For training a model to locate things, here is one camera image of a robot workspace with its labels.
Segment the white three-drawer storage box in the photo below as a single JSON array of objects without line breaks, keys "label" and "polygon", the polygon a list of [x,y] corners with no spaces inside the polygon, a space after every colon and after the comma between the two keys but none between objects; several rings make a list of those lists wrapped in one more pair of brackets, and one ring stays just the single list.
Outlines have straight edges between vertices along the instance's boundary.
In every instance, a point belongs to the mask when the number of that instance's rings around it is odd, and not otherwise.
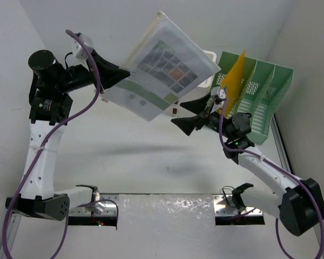
[{"label": "white three-drawer storage box", "polygon": [[[171,57],[171,54],[163,54],[162,56],[165,61],[168,60],[169,63],[172,65],[177,66],[180,68],[183,73],[188,73],[187,66],[188,64],[182,64],[182,62],[176,58],[176,57]],[[199,99],[210,91],[210,86],[213,82],[214,75],[210,76],[207,78],[205,81],[200,83],[197,87],[195,87],[193,90],[189,91],[186,95],[181,97],[179,100],[177,100],[174,104],[172,104],[169,108],[167,108],[164,113],[171,115],[173,117],[185,117],[190,115],[191,113],[188,110],[184,110],[182,107],[180,107],[180,103],[191,101],[191,100],[196,100]]]}]

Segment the orange plastic folder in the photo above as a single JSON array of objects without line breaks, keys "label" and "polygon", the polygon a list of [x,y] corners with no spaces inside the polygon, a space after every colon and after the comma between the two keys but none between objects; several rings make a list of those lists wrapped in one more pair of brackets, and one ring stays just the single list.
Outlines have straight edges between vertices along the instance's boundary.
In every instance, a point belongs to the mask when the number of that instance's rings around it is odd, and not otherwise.
[{"label": "orange plastic folder", "polygon": [[244,77],[245,51],[241,55],[223,52],[219,65],[224,78],[221,81],[221,88],[226,91],[228,100],[224,116],[229,117],[231,109],[236,104],[241,93],[241,84]]}]

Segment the clear sleeve with documents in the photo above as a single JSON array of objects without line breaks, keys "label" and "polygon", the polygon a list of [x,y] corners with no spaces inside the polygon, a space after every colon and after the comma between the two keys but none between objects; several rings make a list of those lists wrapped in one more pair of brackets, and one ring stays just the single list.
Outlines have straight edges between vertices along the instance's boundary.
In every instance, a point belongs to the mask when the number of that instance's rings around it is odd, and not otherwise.
[{"label": "clear sleeve with documents", "polygon": [[146,121],[220,71],[215,61],[161,11],[120,69],[130,75],[105,90],[102,99]]}]

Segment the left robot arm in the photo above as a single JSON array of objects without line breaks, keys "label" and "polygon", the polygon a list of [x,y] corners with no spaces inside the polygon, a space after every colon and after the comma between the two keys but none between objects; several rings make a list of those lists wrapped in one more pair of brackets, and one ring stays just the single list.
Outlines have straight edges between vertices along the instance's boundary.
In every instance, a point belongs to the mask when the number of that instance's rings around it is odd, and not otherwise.
[{"label": "left robot arm", "polygon": [[96,187],[77,185],[55,193],[53,177],[61,137],[71,119],[70,92],[94,84],[95,93],[113,87],[130,73],[103,59],[95,50],[86,66],[64,68],[49,50],[28,59],[33,71],[29,92],[30,141],[25,170],[18,190],[8,197],[8,213],[61,221],[69,209],[94,201]]}]

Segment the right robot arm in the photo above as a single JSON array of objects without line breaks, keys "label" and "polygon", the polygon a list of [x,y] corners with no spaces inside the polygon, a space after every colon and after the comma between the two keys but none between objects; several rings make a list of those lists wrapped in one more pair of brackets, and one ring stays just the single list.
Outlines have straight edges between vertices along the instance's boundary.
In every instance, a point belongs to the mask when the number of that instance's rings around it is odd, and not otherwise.
[{"label": "right robot arm", "polygon": [[264,156],[248,139],[251,133],[251,114],[238,112],[225,118],[219,108],[225,109],[224,94],[207,94],[204,97],[180,106],[194,116],[174,118],[172,123],[186,135],[204,126],[219,134],[226,158],[249,170],[271,190],[267,194],[257,190],[252,183],[244,183],[232,189],[225,198],[226,208],[231,213],[241,213],[254,207],[274,216],[293,235],[300,236],[316,224],[323,226],[324,200],[319,184],[312,178],[303,180],[289,174]]}]

